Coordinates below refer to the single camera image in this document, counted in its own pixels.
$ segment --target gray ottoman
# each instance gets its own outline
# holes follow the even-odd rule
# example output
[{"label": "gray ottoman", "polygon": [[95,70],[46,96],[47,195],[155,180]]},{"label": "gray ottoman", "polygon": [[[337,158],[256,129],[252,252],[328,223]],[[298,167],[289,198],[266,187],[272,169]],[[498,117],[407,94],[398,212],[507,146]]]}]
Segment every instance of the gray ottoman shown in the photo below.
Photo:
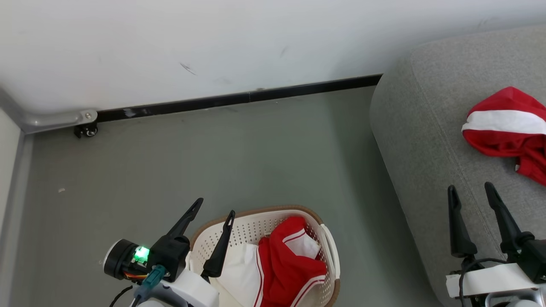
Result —
[{"label": "gray ottoman", "polygon": [[515,86],[546,103],[546,26],[473,34],[414,49],[385,73],[373,95],[373,134],[433,290],[445,306],[450,255],[447,187],[457,187],[478,258],[501,257],[500,234],[483,185],[495,184],[522,231],[546,239],[546,187],[464,140],[472,106]]}]

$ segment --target gray metal bracket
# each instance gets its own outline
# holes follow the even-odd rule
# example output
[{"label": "gray metal bracket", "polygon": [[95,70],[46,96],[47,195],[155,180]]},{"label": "gray metal bracket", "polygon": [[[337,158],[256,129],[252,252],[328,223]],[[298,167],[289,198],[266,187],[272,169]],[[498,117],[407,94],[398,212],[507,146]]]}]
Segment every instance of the gray metal bracket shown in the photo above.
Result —
[{"label": "gray metal bracket", "polygon": [[30,113],[20,107],[3,89],[0,89],[0,108],[26,134],[83,125],[97,119],[97,111],[92,109],[56,114]]}]

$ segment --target brown basket rim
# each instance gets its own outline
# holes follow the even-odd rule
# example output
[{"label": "brown basket rim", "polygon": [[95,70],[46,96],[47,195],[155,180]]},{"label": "brown basket rim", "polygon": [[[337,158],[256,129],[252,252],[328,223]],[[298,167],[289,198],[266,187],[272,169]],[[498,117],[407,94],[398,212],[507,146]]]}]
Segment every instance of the brown basket rim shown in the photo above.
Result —
[{"label": "brown basket rim", "polygon": [[[284,210],[303,211],[303,212],[311,215],[318,222],[319,225],[324,224],[322,222],[321,217],[318,216],[318,214],[316,214],[313,210],[311,210],[311,209],[309,209],[307,207],[301,206],[301,205],[272,206],[272,207],[267,207],[267,208],[262,208],[262,209],[248,210],[248,211],[243,211],[243,212],[237,213],[235,218],[248,216],[248,215],[253,215],[253,214],[258,214],[258,213],[264,213],[264,212],[275,212],[275,211],[284,211]],[[207,228],[209,228],[209,227],[211,227],[213,225],[225,222],[227,217],[228,216],[225,215],[223,217],[212,220],[212,221],[204,224],[203,226],[199,227],[199,229],[197,229],[197,231],[192,236],[192,239],[189,242],[189,250],[193,251],[193,246],[195,245],[195,242],[197,241],[197,238],[203,233],[203,231],[205,231],[205,229],[207,229]],[[339,295],[339,293],[340,293],[340,279],[336,279],[334,281],[334,290],[332,292],[332,296],[330,297],[330,300],[326,303],[326,305],[324,307],[332,307],[334,305],[334,303],[336,302],[337,296]]]}]

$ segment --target laundry basket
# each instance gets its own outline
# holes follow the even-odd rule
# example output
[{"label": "laundry basket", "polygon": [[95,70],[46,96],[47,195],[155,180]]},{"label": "laundry basket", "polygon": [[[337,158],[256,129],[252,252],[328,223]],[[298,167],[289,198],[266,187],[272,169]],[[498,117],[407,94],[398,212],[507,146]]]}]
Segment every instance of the laundry basket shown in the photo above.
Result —
[{"label": "laundry basket", "polygon": [[[273,229],[291,216],[301,216],[307,221],[307,233],[320,243],[318,258],[326,264],[327,273],[324,284],[317,285],[300,301],[297,307],[331,307],[340,290],[340,261],[336,244],[328,227],[310,209],[298,206],[277,206],[272,208],[238,212],[233,223],[229,245],[243,243],[258,244],[260,239],[271,234]],[[192,238],[191,252],[188,255],[189,269],[201,274],[203,264],[209,259],[218,238],[222,234],[225,217],[202,226]],[[240,304],[215,280],[211,284],[220,293],[220,307],[239,307]]]}]

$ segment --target green light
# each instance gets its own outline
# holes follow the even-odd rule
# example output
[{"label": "green light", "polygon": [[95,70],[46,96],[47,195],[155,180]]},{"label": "green light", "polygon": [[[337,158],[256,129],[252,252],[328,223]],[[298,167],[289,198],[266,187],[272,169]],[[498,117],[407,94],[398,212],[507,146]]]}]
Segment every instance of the green light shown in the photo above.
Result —
[{"label": "green light", "polygon": [[135,251],[135,255],[133,256],[133,258],[137,262],[145,263],[145,262],[148,261],[148,254],[149,253],[150,253],[149,249],[145,248],[144,246],[139,246],[139,247],[137,247],[137,249]]}]

